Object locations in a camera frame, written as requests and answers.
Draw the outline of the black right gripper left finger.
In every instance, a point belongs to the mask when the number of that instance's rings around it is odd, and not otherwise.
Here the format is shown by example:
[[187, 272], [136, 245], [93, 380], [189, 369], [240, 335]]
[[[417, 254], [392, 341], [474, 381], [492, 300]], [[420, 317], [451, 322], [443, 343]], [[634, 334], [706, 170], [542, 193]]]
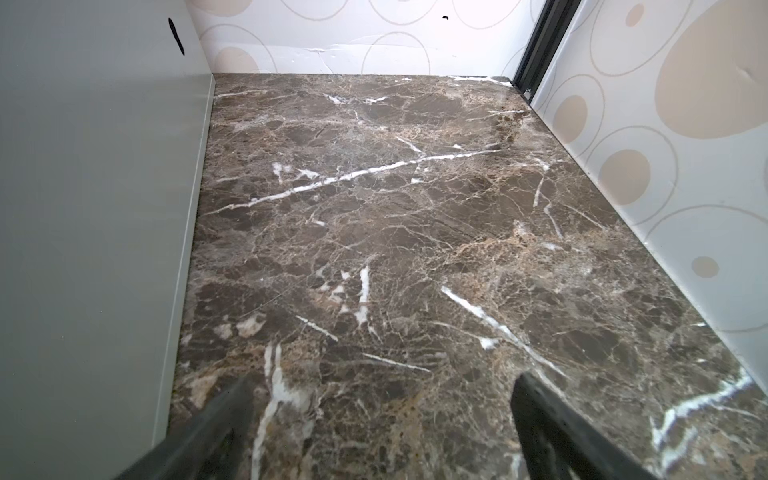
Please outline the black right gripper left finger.
[[241, 378], [117, 477], [233, 479], [252, 415], [253, 388], [248, 379]]

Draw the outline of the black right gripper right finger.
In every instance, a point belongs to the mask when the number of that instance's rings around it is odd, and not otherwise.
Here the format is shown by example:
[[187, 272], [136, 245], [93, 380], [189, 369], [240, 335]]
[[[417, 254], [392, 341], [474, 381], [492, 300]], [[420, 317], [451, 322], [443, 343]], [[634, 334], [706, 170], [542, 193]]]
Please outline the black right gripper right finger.
[[510, 407], [532, 479], [652, 479], [534, 375], [514, 383]]

